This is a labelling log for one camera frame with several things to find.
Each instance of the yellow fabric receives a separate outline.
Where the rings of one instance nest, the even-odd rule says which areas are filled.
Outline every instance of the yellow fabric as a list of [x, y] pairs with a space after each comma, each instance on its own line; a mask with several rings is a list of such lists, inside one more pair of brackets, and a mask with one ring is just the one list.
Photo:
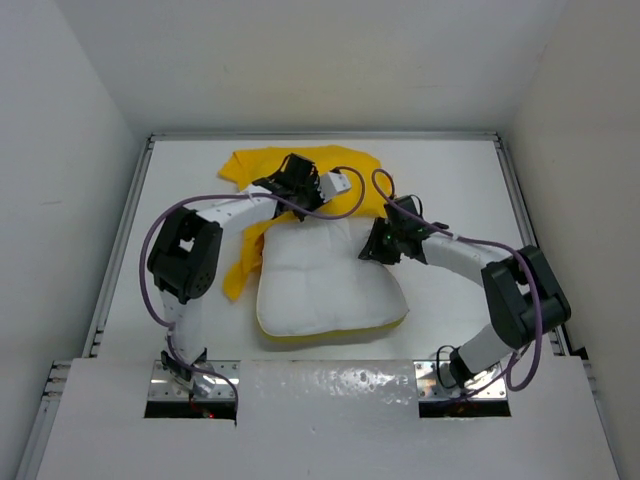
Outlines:
[[262, 335], [264, 335], [267, 339], [271, 340], [272, 342], [297, 344], [297, 343], [311, 343], [311, 342], [318, 342], [323, 340], [330, 340], [333, 338], [343, 337], [346, 335], [367, 334], [367, 333], [379, 332], [384, 330], [392, 330], [400, 326], [400, 324], [404, 322], [405, 317], [399, 318], [395, 322], [387, 323], [386, 325], [380, 325], [378, 327], [354, 328], [351, 330], [331, 330], [330, 332], [314, 333], [312, 335], [300, 335], [297, 337], [270, 335], [267, 332], [265, 332], [264, 329], [262, 328], [262, 324], [260, 323], [260, 318], [257, 317], [257, 319], [258, 319], [258, 327], [260, 329], [260, 332], [262, 332]]
[[[384, 216], [384, 200], [378, 195], [371, 183], [371, 173], [374, 169], [380, 167], [380, 162], [367, 153], [349, 148], [329, 145], [324, 147], [268, 147], [257, 150], [239, 150], [234, 152], [218, 174], [226, 180], [235, 182], [238, 189], [243, 190], [254, 180], [268, 177], [278, 170], [284, 158], [290, 153], [297, 153], [312, 160], [316, 164], [320, 175], [341, 165], [356, 168], [365, 178], [366, 193], [364, 201], [355, 212], [355, 215]], [[351, 190], [331, 200], [327, 205], [320, 208], [320, 212], [339, 215], [347, 212], [358, 201], [360, 197], [360, 181], [352, 172], [345, 171], [345, 173], [351, 181]], [[380, 186], [387, 193], [390, 193], [391, 186], [384, 175], [380, 175], [377, 180]], [[247, 283], [249, 274], [254, 270], [258, 270], [262, 265], [264, 232], [275, 223], [292, 220], [295, 220], [295, 217], [291, 212], [288, 212], [275, 220], [262, 222], [245, 230], [240, 261], [231, 267], [224, 279], [223, 290], [231, 300], [238, 299]]]

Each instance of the yellow cloth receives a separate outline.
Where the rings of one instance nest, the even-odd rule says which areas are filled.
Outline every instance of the yellow cloth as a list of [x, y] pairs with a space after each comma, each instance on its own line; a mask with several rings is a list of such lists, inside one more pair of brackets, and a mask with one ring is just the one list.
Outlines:
[[[258, 178], [268, 177], [278, 170], [284, 158], [290, 153], [297, 153], [312, 160], [320, 175], [332, 168], [345, 165], [357, 169], [366, 180], [365, 198], [355, 215], [380, 217], [384, 216], [384, 200], [373, 188], [371, 173], [380, 167], [380, 162], [371, 155], [351, 150], [337, 145], [325, 147], [281, 148], [268, 147], [257, 150], [239, 150], [234, 152], [229, 161], [218, 174], [235, 182], [239, 190], [246, 188]], [[324, 205], [319, 211], [327, 214], [339, 215], [347, 212], [355, 205], [360, 197], [360, 181], [352, 172], [345, 171], [351, 181], [351, 190], [339, 195]], [[384, 175], [377, 178], [380, 186], [389, 193], [391, 186]], [[244, 232], [241, 258], [227, 273], [223, 290], [231, 300], [237, 300], [244, 289], [249, 274], [262, 265], [262, 248], [264, 246], [264, 232], [273, 224], [296, 220], [288, 212], [275, 220], [262, 222], [248, 228]]]

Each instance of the metal frame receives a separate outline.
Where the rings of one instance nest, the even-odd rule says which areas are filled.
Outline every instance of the metal frame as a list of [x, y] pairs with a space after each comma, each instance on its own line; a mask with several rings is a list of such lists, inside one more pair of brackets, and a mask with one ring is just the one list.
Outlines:
[[[215, 369], [223, 373], [227, 379], [234, 385], [239, 385], [240, 381], [240, 365], [239, 360], [207, 360], [201, 365], [204, 368]], [[233, 390], [224, 380], [219, 378], [202, 378], [198, 375], [194, 379], [195, 384], [206, 383], [205, 386], [212, 387], [206, 398], [205, 395], [199, 395], [194, 398], [195, 402], [206, 400], [208, 402], [228, 402], [233, 399]], [[187, 402], [189, 385], [180, 385], [174, 381], [171, 372], [164, 368], [162, 362], [156, 360], [153, 364], [153, 373], [149, 383], [149, 391], [147, 392], [147, 402]]]
[[33, 427], [31, 427], [27, 446], [22, 454], [16, 480], [35, 480], [38, 475], [70, 369], [71, 362], [68, 361], [56, 361], [51, 366], [47, 383], [42, 392], [40, 408], [33, 422]]
[[164, 132], [164, 133], [152, 133], [149, 138], [150, 142], [161, 141], [189, 141], [189, 140], [289, 140], [295, 138], [296, 140], [334, 140], [334, 139], [372, 139], [372, 140], [493, 140], [499, 141], [498, 134], [496, 132], [455, 132], [455, 131], [442, 131], [442, 132], [424, 132], [418, 130], [406, 130], [406, 131], [390, 131], [390, 132], [376, 132], [376, 131], [299, 131], [299, 132]]
[[118, 233], [116, 234], [113, 249], [109, 256], [107, 271], [105, 272], [104, 280], [100, 287], [100, 294], [98, 295], [96, 308], [91, 318], [89, 333], [87, 334], [84, 349], [82, 350], [83, 358], [95, 357], [98, 354], [97, 347], [99, 347], [100, 341], [96, 343], [96, 338], [97, 335], [100, 335], [104, 331], [107, 315], [111, 308], [111, 302], [116, 290], [116, 282], [118, 281], [120, 267], [122, 267], [122, 261], [124, 259], [124, 252], [127, 247], [127, 241], [129, 240], [129, 234], [131, 233], [131, 226], [133, 225], [136, 208], [138, 207], [138, 201], [142, 193], [142, 186], [144, 185], [144, 179], [147, 175], [147, 169], [149, 168], [151, 153], [153, 153], [153, 142], [151, 139], [148, 139], [138, 157], [131, 187], [129, 188], [129, 194], [127, 195], [127, 201], [124, 211], [122, 212], [120, 224], [118, 225]]
[[473, 414], [461, 414], [456, 415], [459, 417], [467, 416], [495, 416], [495, 410], [489, 409], [482, 411], [483, 406], [490, 404], [496, 406], [500, 404], [504, 412], [509, 412], [509, 399], [507, 393], [507, 385], [504, 378], [496, 378], [502, 373], [502, 366], [497, 363], [490, 367], [479, 378], [470, 380], [465, 384], [464, 390], [459, 388], [445, 389], [438, 380], [438, 368], [442, 368], [445, 365], [449, 365], [449, 360], [415, 360], [413, 362], [413, 368], [416, 376], [416, 388], [418, 392], [418, 406], [420, 410], [423, 407], [431, 405], [435, 407], [437, 415], [429, 415], [429, 417], [448, 416], [446, 409], [437, 407], [443, 401], [451, 402], [455, 401], [460, 394], [479, 390], [484, 390], [468, 399], [464, 400], [465, 405], [473, 405]]

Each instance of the white wall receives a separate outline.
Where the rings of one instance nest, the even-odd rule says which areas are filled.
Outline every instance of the white wall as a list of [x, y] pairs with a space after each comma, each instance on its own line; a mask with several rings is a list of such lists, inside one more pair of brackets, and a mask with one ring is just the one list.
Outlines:
[[639, 19], [637, 0], [572, 1], [509, 142], [624, 478], [640, 478]]
[[57, 0], [136, 131], [500, 129], [565, 0]]
[[51, 0], [0, 2], [0, 479], [81, 352], [138, 146]]

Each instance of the white platform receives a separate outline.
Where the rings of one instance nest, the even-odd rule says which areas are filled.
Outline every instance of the white platform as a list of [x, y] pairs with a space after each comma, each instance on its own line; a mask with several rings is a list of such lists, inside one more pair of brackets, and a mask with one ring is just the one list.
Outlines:
[[[546, 342], [539, 376], [525, 392], [510, 394], [512, 417], [418, 418], [406, 359], [460, 344], [488, 321], [476, 285], [405, 261], [394, 273], [411, 313], [398, 329], [354, 344], [284, 348], [258, 333], [255, 279], [236, 304], [219, 290], [240, 238], [225, 244], [205, 305], [210, 357], [242, 360], [237, 428], [229, 421], [143, 418], [164, 333], [146, 314], [136, 279], [148, 225], [182, 197], [233, 191], [215, 172], [236, 149], [326, 143], [155, 144], [99, 356], [74, 362], [38, 478], [617, 478], [580, 360], [553, 357]], [[335, 143], [380, 158], [401, 193], [422, 198], [427, 218], [521, 244], [492, 141]]]
[[[140, 299], [137, 262], [149, 225], [184, 197], [232, 192], [216, 172], [233, 151], [277, 146], [312, 146], [327, 141], [178, 141], [155, 145], [131, 230], [122, 270], [100, 348], [101, 359], [152, 361], [163, 346]], [[415, 193], [425, 216], [459, 233], [521, 246], [511, 203], [491, 141], [351, 140], [340, 145], [366, 151], [393, 173], [400, 193]], [[438, 268], [404, 261], [393, 269], [410, 313], [396, 330], [306, 348], [264, 339], [256, 326], [254, 277], [238, 302], [221, 291], [228, 268], [238, 260], [241, 238], [223, 244], [214, 285], [205, 298], [209, 356], [217, 359], [405, 359], [425, 358], [444, 343], [460, 344], [488, 322], [482, 289]]]

